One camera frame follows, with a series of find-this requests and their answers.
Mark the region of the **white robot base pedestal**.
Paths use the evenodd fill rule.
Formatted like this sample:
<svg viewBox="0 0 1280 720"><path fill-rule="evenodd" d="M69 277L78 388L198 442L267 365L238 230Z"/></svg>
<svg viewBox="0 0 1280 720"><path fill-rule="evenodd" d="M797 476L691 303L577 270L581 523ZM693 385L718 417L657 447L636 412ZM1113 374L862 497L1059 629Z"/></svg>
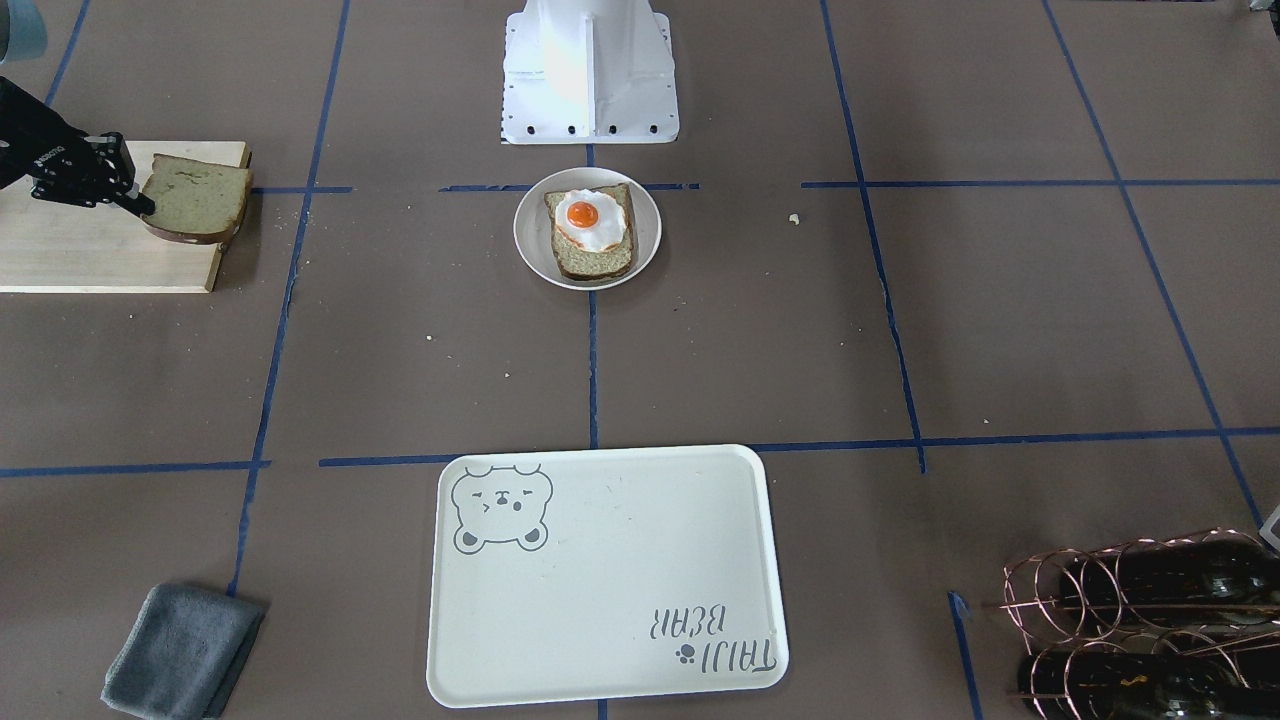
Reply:
<svg viewBox="0 0 1280 720"><path fill-rule="evenodd" d="M507 17L500 141L671 143L681 129L669 18L648 1L527 1Z"/></svg>

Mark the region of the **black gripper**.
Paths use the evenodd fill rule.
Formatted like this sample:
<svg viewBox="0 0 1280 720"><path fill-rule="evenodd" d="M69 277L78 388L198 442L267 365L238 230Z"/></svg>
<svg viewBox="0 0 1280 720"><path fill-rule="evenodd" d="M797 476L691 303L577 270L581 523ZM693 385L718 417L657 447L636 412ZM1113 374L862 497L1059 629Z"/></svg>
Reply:
<svg viewBox="0 0 1280 720"><path fill-rule="evenodd" d="M87 135L6 78L1 79L1 183L32 179L31 197L78 208L113 205L151 217L155 201L134 182L118 132Z"/></svg>

